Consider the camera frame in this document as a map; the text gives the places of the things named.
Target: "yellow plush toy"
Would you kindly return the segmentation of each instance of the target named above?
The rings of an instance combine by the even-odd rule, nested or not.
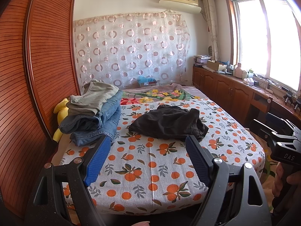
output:
[[[54,114],[58,113],[58,124],[62,122],[62,120],[65,119],[65,117],[68,115],[68,108],[66,107],[66,103],[69,101],[65,98],[60,103],[58,103],[55,106],[55,109],[53,111]],[[63,133],[60,131],[60,129],[57,129],[53,135],[53,140],[57,143],[60,141]]]

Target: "books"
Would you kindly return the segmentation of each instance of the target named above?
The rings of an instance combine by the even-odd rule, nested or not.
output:
[[[212,56],[208,55],[195,55],[195,63],[200,65],[205,65],[207,60],[212,59]]]

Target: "wooden wardrobe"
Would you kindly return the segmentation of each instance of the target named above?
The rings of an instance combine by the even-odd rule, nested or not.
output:
[[[57,146],[54,107],[80,94],[73,5],[74,0],[11,0],[0,17],[0,188],[5,206],[20,218]]]

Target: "bottle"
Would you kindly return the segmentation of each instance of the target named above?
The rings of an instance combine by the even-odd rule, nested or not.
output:
[[[232,73],[233,76],[235,76],[235,70],[236,70],[235,66],[236,65],[233,65],[233,73]]]
[[[242,79],[243,70],[241,69],[241,63],[237,63],[237,68],[235,69],[235,77]]]
[[[243,70],[242,79],[248,78],[248,72]]]
[[[253,78],[254,71],[252,69],[249,69],[249,77],[248,78]]]

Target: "wooden cabinet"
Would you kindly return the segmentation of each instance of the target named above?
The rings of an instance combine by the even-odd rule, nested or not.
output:
[[[193,69],[192,84],[212,100],[215,99],[215,79],[216,75],[208,70]]]
[[[197,88],[200,89],[201,85],[201,72],[199,70],[194,70],[193,76],[192,76],[192,84]]]
[[[231,89],[232,103],[229,114],[242,125],[246,119],[252,96],[253,92],[246,86],[241,83],[233,83],[233,87]]]
[[[193,68],[193,85],[244,125],[253,91],[237,78]]]
[[[200,90],[208,96],[211,100],[215,101],[215,79],[216,75],[209,71],[204,71],[201,78]]]
[[[216,76],[215,82],[215,102],[228,113],[231,110],[231,89],[232,80],[225,77]]]

